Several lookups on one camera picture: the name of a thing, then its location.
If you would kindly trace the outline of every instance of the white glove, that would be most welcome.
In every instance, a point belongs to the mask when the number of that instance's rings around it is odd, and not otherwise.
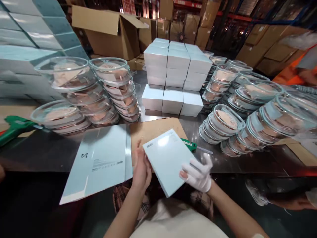
[[[182,164],[179,176],[193,188],[200,192],[208,192],[211,188],[210,169],[212,162],[207,153],[204,153],[205,165],[198,160],[190,160],[190,164]]]

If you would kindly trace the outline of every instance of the plaid skirt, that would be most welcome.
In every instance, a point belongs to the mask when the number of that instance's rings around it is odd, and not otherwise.
[[[115,212],[120,210],[130,188],[132,185],[132,179],[116,185],[112,194],[112,201],[115,208]],[[165,198],[165,194],[154,174],[152,174],[151,184],[148,187],[141,209],[139,211],[136,225],[141,218],[148,212],[148,210],[161,198]],[[178,199],[189,206],[193,207],[199,213],[212,220],[213,218],[213,203],[206,193],[199,192],[193,189],[191,186],[184,184],[173,195],[173,198]]]

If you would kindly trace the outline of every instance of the orange vest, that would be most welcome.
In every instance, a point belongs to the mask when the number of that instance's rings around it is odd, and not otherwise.
[[[274,79],[273,82],[276,82],[278,84],[284,84],[284,85],[293,85],[293,84],[305,84],[305,81],[302,80],[298,75],[296,71],[296,66],[300,63],[302,58],[307,54],[307,52],[314,48],[316,45],[310,47],[305,51],[304,54],[302,54],[298,59],[296,59],[293,63],[291,63],[289,66],[287,66],[285,69],[283,69]],[[314,73],[317,73],[317,66],[313,69]]]

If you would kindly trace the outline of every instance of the human hand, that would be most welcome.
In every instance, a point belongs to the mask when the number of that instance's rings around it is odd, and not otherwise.
[[[196,159],[191,159],[190,164],[182,164],[179,176],[198,191],[207,193],[211,188],[210,169],[212,162],[207,153],[204,153],[205,165]]]
[[[134,151],[135,165],[133,168],[133,182],[131,189],[144,194],[151,182],[152,167],[140,144],[141,140],[137,142],[137,148]]]

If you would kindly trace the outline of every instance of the metal work surface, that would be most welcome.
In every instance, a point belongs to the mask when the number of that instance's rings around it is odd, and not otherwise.
[[[188,140],[213,152],[211,156],[213,162],[212,173],[265,174],[274,177],[309,175],[303,166],[302,169],[297,171],[298,165],[296,163],[301,163],[301,161],[294,154],[281,153],[280,148],[283,146],[266,148],[261,152],[256,151],[238,158],[231,158],[222,154],[219,145],[210,145],[198,135],[198,128],[206,119],[206,114],[200,113],[197,117],[188,117],[145,110],[141,97],[147,82],[146,72],[138,71],[134,76],[134,82],[141,107],[139,122],[178,117]],[[83,133],[63,137],[55,133],[35,131],[28,138],[17,138],[5,146],[0,152],[0,163],[11,171],[69,172],[82,137]],[[195,157],[199,160],[203,157],[203,154],[204,152],[200,150],[194,152]]]

